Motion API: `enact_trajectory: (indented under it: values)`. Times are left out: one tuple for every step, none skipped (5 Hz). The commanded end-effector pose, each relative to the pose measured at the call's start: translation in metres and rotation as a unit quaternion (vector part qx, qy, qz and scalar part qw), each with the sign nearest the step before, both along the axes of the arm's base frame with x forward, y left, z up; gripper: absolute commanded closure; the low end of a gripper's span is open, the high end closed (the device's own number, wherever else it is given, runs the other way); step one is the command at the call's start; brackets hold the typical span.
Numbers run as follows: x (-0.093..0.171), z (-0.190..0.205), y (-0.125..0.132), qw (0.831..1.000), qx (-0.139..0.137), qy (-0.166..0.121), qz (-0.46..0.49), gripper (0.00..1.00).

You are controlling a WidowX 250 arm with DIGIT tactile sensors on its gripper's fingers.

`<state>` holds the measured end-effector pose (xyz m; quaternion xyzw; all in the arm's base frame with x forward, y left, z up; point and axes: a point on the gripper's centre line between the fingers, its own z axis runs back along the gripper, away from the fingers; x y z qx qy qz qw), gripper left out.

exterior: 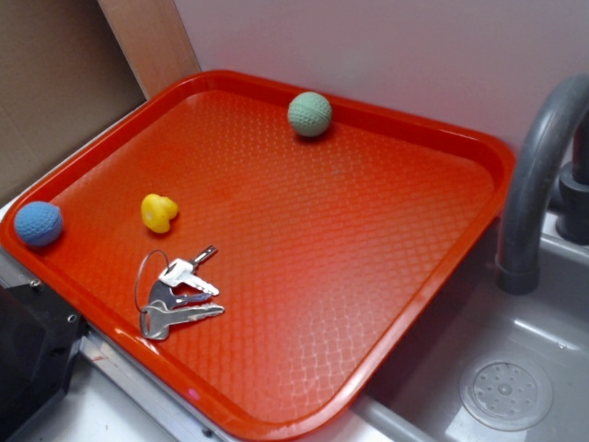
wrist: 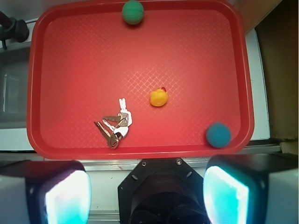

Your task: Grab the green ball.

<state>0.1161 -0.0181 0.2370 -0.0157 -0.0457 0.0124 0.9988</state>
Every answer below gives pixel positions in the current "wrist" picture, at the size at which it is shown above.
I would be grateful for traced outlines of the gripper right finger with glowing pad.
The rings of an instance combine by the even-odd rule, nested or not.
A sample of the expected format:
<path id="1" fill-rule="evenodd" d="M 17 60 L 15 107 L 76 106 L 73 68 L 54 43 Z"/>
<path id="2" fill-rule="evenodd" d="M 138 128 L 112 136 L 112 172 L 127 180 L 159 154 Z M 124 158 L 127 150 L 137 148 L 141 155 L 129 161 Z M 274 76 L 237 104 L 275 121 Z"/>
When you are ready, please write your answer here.
<path id="1" fill-rule="evenodd" d="M 299 158 L 215 155 L 204 173 L 203 197 L 213 224 L 297 224 Z"/>

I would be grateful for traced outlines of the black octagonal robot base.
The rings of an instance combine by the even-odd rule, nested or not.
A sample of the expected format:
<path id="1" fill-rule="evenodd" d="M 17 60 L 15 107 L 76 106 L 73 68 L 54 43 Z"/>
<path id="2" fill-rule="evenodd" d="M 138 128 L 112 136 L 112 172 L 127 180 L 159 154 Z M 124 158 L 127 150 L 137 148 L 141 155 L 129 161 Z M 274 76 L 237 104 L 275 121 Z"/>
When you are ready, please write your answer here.
<path id="1" fill-rule="evenodd" d="M 181 158 L 145 159 L 118 186 L 121 224 L 208 224 L 203 177 Z"/>

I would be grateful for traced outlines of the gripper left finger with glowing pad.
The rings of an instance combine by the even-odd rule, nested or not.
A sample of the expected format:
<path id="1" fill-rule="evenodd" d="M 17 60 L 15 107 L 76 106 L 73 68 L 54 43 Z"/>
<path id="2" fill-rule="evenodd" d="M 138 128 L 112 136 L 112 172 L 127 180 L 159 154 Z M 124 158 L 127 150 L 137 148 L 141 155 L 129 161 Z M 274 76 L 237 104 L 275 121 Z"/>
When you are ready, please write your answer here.
<path id="1" fill-rule="evenodd" d="M 2 224 L 85 224 L 91 181 L 79 161 L 0 164 Z"/>

